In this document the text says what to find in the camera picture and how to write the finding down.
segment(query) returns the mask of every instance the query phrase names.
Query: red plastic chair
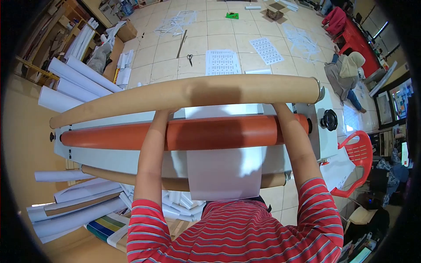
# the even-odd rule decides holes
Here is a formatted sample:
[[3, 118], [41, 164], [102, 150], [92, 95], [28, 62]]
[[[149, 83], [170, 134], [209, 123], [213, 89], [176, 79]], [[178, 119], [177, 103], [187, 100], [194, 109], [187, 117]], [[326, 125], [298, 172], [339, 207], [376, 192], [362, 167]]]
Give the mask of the red plastic chair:
[[[348, 141], [355, 136], [358, 136], [360, 140], [354, 144], [347, 145]], [[362, 177], [355, 181], [351, 188], [349, 188], [347, 191], [342, 191], [335, 187], [330, 192], [334, 196], [348, 198], [357, 187], [362, 186], [367, 180], [368, 174], [371, 170], [371, 165], [373, 163], [373, 148], [371, 146], [370, 137], [362, 130], [354, 132], [348, 138], [346, 138], [343, 143], [338, 144], [338, 149], [342, 147], [345, 147], [349, 159], [356, 166], [362, 166], [364, 168], [364, 174]]]

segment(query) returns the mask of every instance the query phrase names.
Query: scissors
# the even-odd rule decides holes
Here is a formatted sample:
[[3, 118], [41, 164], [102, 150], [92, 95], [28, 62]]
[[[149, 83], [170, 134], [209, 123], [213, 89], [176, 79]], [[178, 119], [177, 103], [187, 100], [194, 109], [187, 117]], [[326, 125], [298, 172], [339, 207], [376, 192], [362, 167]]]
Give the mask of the scissors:
[[193, 57], [193, 55], [187, 55], [187, 58], [190, 61], [190, 65], [191, 66], [193, 66], [193, 64], [192, 64], [192, 57]]

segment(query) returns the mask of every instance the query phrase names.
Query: woman in hijab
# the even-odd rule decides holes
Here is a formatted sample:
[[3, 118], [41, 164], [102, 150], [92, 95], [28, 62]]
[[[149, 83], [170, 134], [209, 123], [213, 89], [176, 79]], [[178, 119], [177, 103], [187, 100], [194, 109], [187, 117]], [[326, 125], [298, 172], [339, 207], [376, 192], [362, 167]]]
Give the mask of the woman in hijab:
[[360, 78], [359, 68], [365, 63], [365, 58], [359, 52], [352, 52], [349, 56], [338, 55], [338, 53], [338, 48], [335, 47], [332, 62], [325, 63], [326, 76], [332, 85], [333, 91], [342, 102], [347, 98], [358, 111], [365, 113], [366, 110], [361, 107], [355, 93], [352, 91]]

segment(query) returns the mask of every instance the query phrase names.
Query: red striped shirt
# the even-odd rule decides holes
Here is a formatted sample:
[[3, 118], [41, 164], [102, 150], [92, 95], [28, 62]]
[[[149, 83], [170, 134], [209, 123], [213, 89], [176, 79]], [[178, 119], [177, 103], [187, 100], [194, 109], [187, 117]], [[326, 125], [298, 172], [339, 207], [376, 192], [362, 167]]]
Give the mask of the red striped shirt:
[[202, 220], [174, 241], [159, 205], [135, 200], [127, 238], [128, 261], [336, 262], [344, 231], [324, 180], [308, 180], [298, 198], [298, 226], [281, 225], [258, 201], [217, 201], [209, 203]]

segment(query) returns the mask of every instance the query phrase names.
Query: red table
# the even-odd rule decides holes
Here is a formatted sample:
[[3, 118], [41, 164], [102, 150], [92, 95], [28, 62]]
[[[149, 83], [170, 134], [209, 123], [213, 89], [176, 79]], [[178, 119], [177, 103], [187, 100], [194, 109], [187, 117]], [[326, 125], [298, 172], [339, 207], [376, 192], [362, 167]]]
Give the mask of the red table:
[[346, 18], [345, 30], [342, 34], [340, 34], [334, 42], [337, 41], [338, 38], [344, 37], [345, 45], [339, 51], [341, 55], [345, 50], [351, 48], [352, 51], [360, 52], [361, 55], [365, 58], [365, 63], [362, 66], [364, 70], [364, 75], [368, 78], [371, 74], [376, 72], [381, 66], [380, 63], [374, 54], [374, 51], [371, 49], [370, 44], [367, 42], [365, 36], [362, 34], [361, 30], [354, 24], [351, 18]]

